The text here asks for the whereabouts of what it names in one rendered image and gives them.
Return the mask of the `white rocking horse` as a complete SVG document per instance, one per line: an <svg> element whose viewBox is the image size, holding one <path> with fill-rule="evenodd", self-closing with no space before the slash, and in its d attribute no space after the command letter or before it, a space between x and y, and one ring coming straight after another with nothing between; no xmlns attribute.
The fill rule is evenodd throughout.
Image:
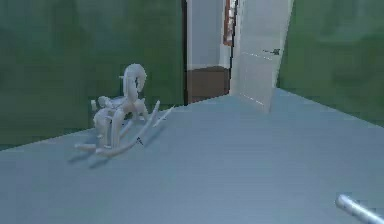
<svg viewBox="0 0 384 224"><path fill-rule="evenodd" d="M156 119L161 101L158 100L152 112L149 112L145 99L139 98L144 89L147 73L138 63L128 65L120 76L122 80L123 95L117 98L100 96L91 100L94 111L93 124L96 129L97 143L78 143L74 147L82 151L92 151L104 157L114 157L131 149L135 144L142 143L142 137L147 130L157 127L166 120L174 109L170 107ZM142 128L128 143L122 144L120 140L126 136L132 125L142 120Z"/></svg>

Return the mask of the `white room door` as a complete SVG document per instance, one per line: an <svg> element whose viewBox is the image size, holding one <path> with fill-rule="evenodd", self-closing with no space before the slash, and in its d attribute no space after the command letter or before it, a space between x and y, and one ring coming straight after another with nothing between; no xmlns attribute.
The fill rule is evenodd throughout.
<svg viewBox="0 0 384 224"><path fill-rule="evenodd" d="M293 5L294 0L238 0L230 94L265 113L271 108ZM280 55L263 49L280 49Z"/></svg>

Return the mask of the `white round bar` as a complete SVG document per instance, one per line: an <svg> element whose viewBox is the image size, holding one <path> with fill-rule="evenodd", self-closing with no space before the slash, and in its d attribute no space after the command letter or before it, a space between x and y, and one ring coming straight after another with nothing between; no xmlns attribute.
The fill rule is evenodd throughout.
<svg viewBox="0 0 384 224"><path fill-rule="evenodd" d="M363 224L384 224L384 218L367 207L361 205L351 197L340 194L335 199L335 205L361 221Z"/></svg>

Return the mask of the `red framed wall picture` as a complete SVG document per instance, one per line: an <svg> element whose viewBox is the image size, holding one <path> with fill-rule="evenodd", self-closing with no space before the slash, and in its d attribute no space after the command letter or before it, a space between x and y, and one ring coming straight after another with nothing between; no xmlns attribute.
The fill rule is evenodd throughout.
<svg viewBox="0 0 384 224"><path fill-rule="evenodd" d="M223 23L223 44L233 45L234 24L236 20L237 0L225 0L224 23Z"/></svg>

